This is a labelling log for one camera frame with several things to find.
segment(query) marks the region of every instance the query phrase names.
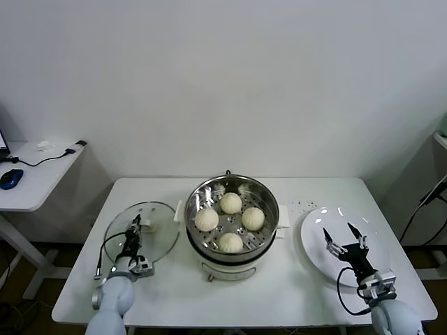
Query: robotic arm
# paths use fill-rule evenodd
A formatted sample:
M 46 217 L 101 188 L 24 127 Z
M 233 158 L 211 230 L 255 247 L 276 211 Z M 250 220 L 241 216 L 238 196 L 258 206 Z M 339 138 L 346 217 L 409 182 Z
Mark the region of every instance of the robotic arm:
M 369 307 L 353 313 L 345 307 L 339 294 L 343 307 L 351 315 L 364 315 L 371 312 L 374 330 L 379 335 L 423 335 L 417 312 L 407 304 L 396 300 L 394 273 L 391 270 L 377 271 L 371 266 L 366 257 L 369 251 L 367 237 L 350 223 L 348 226 L 358 243 L 339 246 L 332 240 L 328 231 L 323 229 L 326 248 L 339 260 L 348 262 L 352 266 L 358 284 L 357 294 Z
M 141 247 L 141 217 L 137 215 L 126 230 L 122 252 L 102 285 L 97 287 L 91 302 L 99 310 L 90 320 L 86 335 L 125 335 L 123 316 L 135 301 L 133 282 L 154 275 L 154 266 L 147 258 L 138 255 Z M 101 264 L 95 279 L 101 277 Z

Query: white plate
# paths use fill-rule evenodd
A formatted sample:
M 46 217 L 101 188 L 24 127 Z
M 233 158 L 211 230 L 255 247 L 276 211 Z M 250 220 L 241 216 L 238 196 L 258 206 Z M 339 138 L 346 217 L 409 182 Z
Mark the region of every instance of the white plate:
M 348 222 L 357 227 L 362 235 L 367 236 L 369 253 L 367 259 L 377 270 L 390 269 L 390 254 L 381 243 L 379 233 L 363 216 L 340 207 L 321 207 L 310 212 L 301 227 L 301 240 L 307 255 L 314 265 L 326 276 L 336 281 L 338 273 L 349 263 L 338 260 L 326 250 L 323 228 L 329 232 L 333 241 L 340 246 L 356 243 L 348 227 Z M 352 271 L 343 273 L 340 283 L 357 287 L 356 277 Z

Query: blue mouse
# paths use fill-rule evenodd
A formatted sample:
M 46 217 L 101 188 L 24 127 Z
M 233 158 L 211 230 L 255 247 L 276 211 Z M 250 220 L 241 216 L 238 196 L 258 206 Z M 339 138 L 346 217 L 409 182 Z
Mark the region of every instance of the blue mouse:
M 14 188 L 21 180 L 23 176 L 23 170 L 12 169 L 3 174 L 0 178 L 0 188 L 3 190 L 10 190 Z

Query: laptop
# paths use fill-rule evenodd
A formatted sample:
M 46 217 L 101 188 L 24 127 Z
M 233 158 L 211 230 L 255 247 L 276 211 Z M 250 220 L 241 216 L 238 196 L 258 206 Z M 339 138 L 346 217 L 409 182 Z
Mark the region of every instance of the laptop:
M 5 137 L 0 130 L 0 158 L 8 157 L 10 154 L 8 145 L 6 144 Z

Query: stainless steel steamer basket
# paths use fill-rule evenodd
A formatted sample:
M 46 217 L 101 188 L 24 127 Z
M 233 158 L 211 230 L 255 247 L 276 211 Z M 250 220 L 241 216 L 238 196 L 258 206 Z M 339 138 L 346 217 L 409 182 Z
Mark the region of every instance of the stainless steel steamer basket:
M 250 207 L 258 207 L 265 214 L 264 226 L 258 232 L 251 232 L 242 225 L 242 213 L 222 212 L 219 201 L 225 193 L 237 193 L 242 200 L 242 213 Z M 219 215 L 219 224 L 211 232 L 200 231 L 194 223 L 198 211 L 212 207 Z M 185 206 L 185 222 L 188 238 L 194 248 L 206 258 L 230 264 L 243 264 L 255 260 L 271 246 L 278 226 L 279 209 L 272 192 L 259 181 L 227 174 L 205 181 L 189 196 Z M 234 232 L 244 243 L 241 253 L 224 253 L 219 250 L 220 236 Z

